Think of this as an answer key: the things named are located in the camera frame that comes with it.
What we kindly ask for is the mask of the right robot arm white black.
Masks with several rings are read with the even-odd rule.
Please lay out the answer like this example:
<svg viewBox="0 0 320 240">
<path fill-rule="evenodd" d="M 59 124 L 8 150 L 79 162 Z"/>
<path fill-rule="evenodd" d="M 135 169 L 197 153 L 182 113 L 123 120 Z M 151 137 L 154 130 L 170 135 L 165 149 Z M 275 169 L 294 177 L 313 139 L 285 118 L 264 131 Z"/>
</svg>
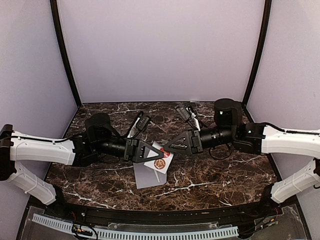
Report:
<svg viewBox="0 0 320 240">
<path fill-rule="evenodd" d="M 284 153 L 312 157 L 298 172 L 264 188 L 260 202 L 255 205 L 255 213 L 260 217 L 266 217 L 275 205 L 320 182 L 319 130 L 285 129 L 268 122 L 243 123 L 241 103 L 229 98 L 217 100 L 213 108 L 214 128 L 184 131 L 166 143 L 164 150 L 194 155 L 231 144 L 239 152 L 248 154 Z"/>
</svg>

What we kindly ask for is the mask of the wax seal sticker sheet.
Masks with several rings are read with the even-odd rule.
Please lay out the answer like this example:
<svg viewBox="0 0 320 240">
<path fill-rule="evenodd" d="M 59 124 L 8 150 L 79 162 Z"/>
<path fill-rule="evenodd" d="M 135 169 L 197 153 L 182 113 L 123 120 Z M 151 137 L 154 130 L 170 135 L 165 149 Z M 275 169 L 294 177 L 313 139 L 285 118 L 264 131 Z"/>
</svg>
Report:
<svg viewBox="0 0 320 240">
<path fill-rule="evenodd" d="M 147 161 L 144 163 L 144 166 L 153 169 L 159 173 L 166 174 L 171 164 L 171 161 L 174 158 L 174 154 L 172 152 L 165 151 L 163 146 L 158 144 L 157 142 L 154 142 L 152 144 L 152 147 L 156 148 L 157 150 L 160 150 L 163 153 L 163 158 Z"/>
</svg>

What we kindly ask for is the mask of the red round seal sticker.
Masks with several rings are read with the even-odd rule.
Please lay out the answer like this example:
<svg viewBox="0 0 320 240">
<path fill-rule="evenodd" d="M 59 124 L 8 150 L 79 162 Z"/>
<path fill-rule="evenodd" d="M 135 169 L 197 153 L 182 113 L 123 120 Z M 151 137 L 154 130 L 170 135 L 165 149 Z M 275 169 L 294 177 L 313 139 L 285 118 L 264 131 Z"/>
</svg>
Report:
<svg viewBox="0 0 320 240">
<path fill-rule="evenodd" d="M 171 153 L 169 151 L 165 151 L 163 147 L 160 151 L 163 153 L 163 158 L 169 158 L 171 156 Z"/>
</svg>

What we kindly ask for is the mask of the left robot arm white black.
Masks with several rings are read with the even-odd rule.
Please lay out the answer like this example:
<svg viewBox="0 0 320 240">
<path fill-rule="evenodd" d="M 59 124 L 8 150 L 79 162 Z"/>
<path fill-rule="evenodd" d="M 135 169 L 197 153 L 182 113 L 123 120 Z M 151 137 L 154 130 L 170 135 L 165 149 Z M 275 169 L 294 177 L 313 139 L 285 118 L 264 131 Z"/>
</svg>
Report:
<svg viewBox="0 0 320 240">
<path fill-rule="evenodd" d="M 62 190 L 47 183 L 23 166 L 22 161 L 58 163 L 87 167 L 98 161 L 100 154 L 123 158 L 132 163 L 162 159 L 164 153 L 133 133 L 144 131 L 150 117 L 140 111 L 126 136 L 112 126 L 107 113 L 96 113 L 85 120 L 84 132 L 69 138 L 44 138 L 15 131 L 6 124 L 0 131 L 0 179 L 13 183 L 26 194 L 37 198 L 60 218 L 71 213 Z"/>
</svg>

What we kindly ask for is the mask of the beige lined letter paper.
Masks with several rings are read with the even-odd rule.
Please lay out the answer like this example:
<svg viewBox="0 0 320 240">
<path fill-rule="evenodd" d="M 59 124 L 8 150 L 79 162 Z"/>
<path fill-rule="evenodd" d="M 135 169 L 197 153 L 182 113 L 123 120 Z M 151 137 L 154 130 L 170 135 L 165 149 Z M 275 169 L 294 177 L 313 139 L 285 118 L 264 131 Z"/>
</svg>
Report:
<svg viewBox="0 0 320 240">
<path fill-rule="evenodd" d="M 155 171 L 154 174 L 156 176 L 156 179 L 157 179 L 158 183 L 160 183 L 161 182 L 160 173 L 158 171 Z"/>
</svg>

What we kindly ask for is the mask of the grey envelope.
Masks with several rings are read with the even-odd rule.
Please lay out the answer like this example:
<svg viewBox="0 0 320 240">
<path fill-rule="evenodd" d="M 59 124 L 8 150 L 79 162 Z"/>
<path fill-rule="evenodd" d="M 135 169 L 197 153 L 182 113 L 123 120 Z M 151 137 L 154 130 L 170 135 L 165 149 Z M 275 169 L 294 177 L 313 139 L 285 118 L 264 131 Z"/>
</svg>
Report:
<svg viewBox="0 0 320 240">
<path fill-rule="evenodd" d="M 160 183 L 158 183 L 155 170 L 144 166 L 143 163 L 133 163 L 133 168 L 137 189 L 157 187 L 167 183 L 167 174 L 159 172 Z"/>
</svg>

